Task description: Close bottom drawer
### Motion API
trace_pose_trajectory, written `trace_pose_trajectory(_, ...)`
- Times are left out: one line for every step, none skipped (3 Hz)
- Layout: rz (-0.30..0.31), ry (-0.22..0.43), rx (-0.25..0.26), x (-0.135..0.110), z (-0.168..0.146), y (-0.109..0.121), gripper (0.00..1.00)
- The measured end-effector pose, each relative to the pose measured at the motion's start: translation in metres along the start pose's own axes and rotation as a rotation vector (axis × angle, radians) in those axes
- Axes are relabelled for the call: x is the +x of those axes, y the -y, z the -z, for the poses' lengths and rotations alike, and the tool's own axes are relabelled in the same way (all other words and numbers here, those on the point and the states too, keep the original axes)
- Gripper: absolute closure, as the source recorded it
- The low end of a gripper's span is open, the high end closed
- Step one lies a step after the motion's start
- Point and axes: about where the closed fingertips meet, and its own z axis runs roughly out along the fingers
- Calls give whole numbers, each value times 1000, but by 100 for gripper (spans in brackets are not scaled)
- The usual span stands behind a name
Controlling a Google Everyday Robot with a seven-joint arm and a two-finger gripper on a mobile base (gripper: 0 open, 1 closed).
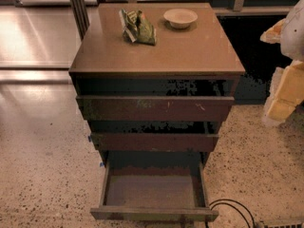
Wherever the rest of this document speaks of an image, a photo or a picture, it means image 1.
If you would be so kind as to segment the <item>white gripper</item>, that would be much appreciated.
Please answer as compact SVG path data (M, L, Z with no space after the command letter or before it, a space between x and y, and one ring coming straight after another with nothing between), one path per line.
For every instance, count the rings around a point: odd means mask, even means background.
M270 95L263 109L266 126L283 124L304 101L304 0L299 0L286 19L281 19L260 36L264 43L280 43L281 53L293 60L277 67L273 74Z

